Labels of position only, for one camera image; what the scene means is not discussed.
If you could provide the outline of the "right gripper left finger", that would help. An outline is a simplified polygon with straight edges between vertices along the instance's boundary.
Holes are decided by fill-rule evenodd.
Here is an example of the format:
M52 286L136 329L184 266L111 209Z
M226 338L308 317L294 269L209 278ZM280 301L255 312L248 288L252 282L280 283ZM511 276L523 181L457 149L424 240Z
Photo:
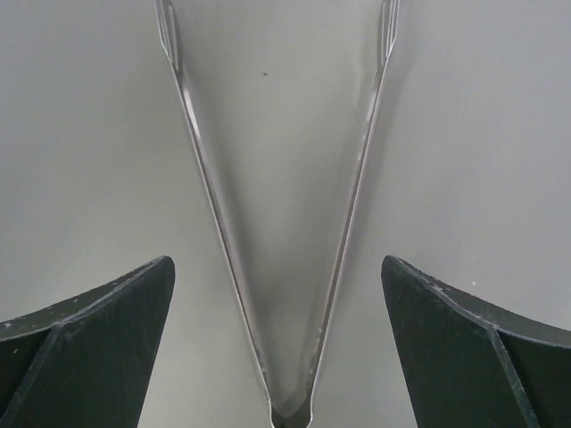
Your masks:
M175 284L161 256L1 324L3 427L136 427Z

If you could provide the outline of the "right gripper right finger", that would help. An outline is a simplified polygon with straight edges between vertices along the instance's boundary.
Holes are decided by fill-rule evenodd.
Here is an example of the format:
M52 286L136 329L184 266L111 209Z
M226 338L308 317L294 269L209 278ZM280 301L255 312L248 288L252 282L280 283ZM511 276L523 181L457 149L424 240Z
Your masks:
M387 256L385 304L419 427L568 427L570 332Z

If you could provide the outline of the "metal tongs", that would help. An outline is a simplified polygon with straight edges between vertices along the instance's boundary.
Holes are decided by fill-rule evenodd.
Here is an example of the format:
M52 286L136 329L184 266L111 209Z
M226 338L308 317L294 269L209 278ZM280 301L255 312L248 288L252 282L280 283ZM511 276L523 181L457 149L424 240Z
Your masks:
M269 423L308 427L400 3L155 10Z

